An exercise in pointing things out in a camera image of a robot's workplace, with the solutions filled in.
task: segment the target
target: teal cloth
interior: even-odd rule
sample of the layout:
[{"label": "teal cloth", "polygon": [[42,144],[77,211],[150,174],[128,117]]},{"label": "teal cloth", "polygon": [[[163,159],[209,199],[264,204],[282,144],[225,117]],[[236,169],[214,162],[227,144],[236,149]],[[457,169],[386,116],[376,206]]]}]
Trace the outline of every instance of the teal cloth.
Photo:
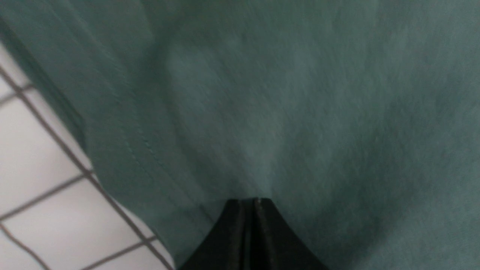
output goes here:
[{"label": "teal cloth", "polygon": [[269,197],[333,270],[480,269],[477,0],[4,0],[3,42],[181,265]]}]

